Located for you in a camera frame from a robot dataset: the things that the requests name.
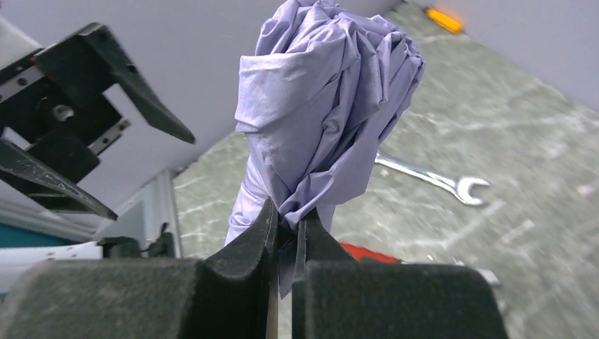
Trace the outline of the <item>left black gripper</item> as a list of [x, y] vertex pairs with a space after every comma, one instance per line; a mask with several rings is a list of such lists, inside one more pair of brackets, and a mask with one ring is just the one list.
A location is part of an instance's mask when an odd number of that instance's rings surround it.
[[[159, 99], [110, 29], [91, 23], [79, 31], [153, 128], [186, 143], [195, 136]], [[78, 186], [99, 164], [99, 154], [130, 125], [104, 95], [90, 108], [76, 106], [32, 58], [42, 47], [10, 23], [1, 24], [1, 129], [28, 142], [1, 139], [1, 181], [53, 213], [118, 215]]]

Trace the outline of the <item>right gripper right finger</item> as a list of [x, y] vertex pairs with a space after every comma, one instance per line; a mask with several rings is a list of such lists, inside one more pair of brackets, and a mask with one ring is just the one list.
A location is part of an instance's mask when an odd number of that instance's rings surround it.
[[305, 278], [309, 261], [356, 260], [325, 230], [316, 208], [302, 218], [297, 228], [297, 253], [292, 284], [292, 338], [305, 338]]

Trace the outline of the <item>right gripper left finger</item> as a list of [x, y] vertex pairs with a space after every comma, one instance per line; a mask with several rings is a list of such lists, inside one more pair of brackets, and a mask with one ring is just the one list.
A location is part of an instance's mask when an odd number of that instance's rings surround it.
[[278, 212], [267, 199], [256, 221], [204, 261], [207, 338], [277, 338]]

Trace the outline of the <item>lilac umbrella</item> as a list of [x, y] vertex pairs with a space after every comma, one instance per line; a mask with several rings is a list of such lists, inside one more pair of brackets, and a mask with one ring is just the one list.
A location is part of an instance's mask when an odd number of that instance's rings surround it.
[[239, 61], [237, 130], [249, 143], [228, 242], [271, 200], [295, 234], [316, 210], [329, 230], [336, 206], [367, 188], [379, 145], [425, 70], [412, 39], [381, 16], [333, 1], [286, 1]]

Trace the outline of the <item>silver open-end wrench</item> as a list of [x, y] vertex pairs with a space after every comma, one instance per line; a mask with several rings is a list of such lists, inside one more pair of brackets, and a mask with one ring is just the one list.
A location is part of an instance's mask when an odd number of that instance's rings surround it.
[[419, 167], [378, 149], [374, 162], [387, 168], [418, 178], [424, 182], [442, 188], [453, 194], [466, 206], [485, 206], [488, 201], [474, 197], [471, 191], [475, 186], [490, 186], [490, 183], [479, 177], [462, 176], [447, 177], [430, 169]]

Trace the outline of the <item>red-handled adjustable wrench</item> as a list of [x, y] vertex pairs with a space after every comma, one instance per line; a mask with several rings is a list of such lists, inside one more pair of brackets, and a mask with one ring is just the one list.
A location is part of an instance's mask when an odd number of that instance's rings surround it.
[[[383, 254], [383, 253], [376, 252], [376, 251], [371, 251], [363, 246], [357, 246], [357, 245], [344, 243], [344, 242], [341, 242], [340, 245], [354, 259], [356, 259], [360, 262], [376, 261], [376, 262], [390, 263], [390, 264], [396, 264], [396, 263], [412, 264], [412, 262], [404, 261], [402, 259], [395, 258], [395, 257], [389, 256], [387, 254]], [[490, 287], [500, 288], [502, 286], [502, 283], [500, 282], [499, 278], [491, 270], [483, 269], [483, 268], [476, 268], [476, 271], [479, 274], [481, 274], [481, 276], [487, 281], [487, 283], [490, 285]]]

